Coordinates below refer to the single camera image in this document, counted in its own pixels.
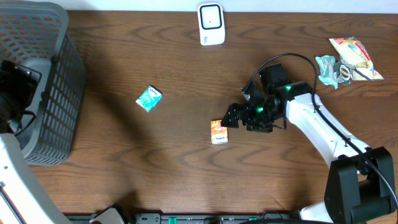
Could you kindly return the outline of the black round-logo packet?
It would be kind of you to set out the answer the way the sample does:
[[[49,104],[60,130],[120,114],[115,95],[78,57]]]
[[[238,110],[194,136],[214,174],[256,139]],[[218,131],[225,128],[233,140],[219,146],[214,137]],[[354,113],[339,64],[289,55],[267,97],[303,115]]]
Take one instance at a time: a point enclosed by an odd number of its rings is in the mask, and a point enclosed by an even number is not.
[[[333,66],[333,79],[342,85],[351,84],[351,69],[341,62],[337,62]]]

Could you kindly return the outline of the yellow snack bag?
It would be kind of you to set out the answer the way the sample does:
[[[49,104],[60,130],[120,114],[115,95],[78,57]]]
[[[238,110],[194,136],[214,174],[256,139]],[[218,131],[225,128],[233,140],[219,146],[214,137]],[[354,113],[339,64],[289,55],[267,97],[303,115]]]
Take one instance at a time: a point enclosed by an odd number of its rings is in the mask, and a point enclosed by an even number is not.
[[[365,46],[354,36],[345,38],[330,38],[330,44],[338,52],[340,62],[350,69],[351,79],[356,81],[383,80],[382,75],[375,70]]]

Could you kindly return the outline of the teal small box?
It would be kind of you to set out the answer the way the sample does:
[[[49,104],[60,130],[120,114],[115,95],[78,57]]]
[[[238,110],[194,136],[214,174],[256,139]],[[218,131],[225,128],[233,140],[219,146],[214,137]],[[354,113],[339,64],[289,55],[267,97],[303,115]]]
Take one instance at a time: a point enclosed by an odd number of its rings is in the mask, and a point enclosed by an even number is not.
[[[139,96],[136,103],[144,109],[146,112],[151,112],[156,105],[161,101],[163,94],[161,91],[150,85],[146,90]]]

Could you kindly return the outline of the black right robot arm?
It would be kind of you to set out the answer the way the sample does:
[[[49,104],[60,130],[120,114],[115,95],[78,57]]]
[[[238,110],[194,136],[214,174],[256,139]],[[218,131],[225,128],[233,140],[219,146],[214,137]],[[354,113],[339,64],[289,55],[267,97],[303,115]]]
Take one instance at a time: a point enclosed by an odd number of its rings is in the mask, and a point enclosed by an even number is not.
[[[326,162],[329,173],[322,202],[300,209],[305,222],[366,223],[397,211],[393,160],[385,147],[371,148],[357,139],[312,94],[307,82],[291,82],[282,65],[259,73],[263,91],[248,86],[247,103],[229,106],[221,125],[270,133],[282,118],[304,133]]]

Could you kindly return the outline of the teal snack packet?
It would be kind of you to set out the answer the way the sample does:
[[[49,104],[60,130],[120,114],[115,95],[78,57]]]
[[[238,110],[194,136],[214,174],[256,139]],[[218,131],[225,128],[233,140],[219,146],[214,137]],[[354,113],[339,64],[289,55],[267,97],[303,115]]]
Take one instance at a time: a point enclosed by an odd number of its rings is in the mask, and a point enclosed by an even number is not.
[[[320,74],[318,78],[324,85],[331,85],[335,89],[338,88],[338,82],[334,80],[334,65],[336,60],[334,56],[324,55],[321,57],[315,57],[315,60],[320,67]]]

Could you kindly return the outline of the orange small box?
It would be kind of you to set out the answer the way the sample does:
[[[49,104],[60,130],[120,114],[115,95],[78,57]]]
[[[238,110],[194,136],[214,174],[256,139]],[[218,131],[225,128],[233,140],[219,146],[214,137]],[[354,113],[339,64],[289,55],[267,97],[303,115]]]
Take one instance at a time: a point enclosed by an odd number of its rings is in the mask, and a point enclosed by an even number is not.
[[[221,120],[211,121],[211,143],[225,144],[228,142],[228,129],[221,125]]]

